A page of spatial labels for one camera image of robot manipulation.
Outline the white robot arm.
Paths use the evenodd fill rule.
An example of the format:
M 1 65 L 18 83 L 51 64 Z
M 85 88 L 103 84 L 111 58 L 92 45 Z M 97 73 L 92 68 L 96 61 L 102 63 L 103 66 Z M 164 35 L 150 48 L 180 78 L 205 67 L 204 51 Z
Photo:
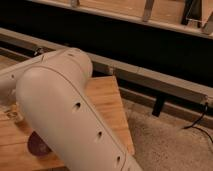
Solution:
M 71 171 L 143 171 L 85 93 L 92 62 L 78 48 L 0 70 L 0 99 L 14 93 L 29 125 Z

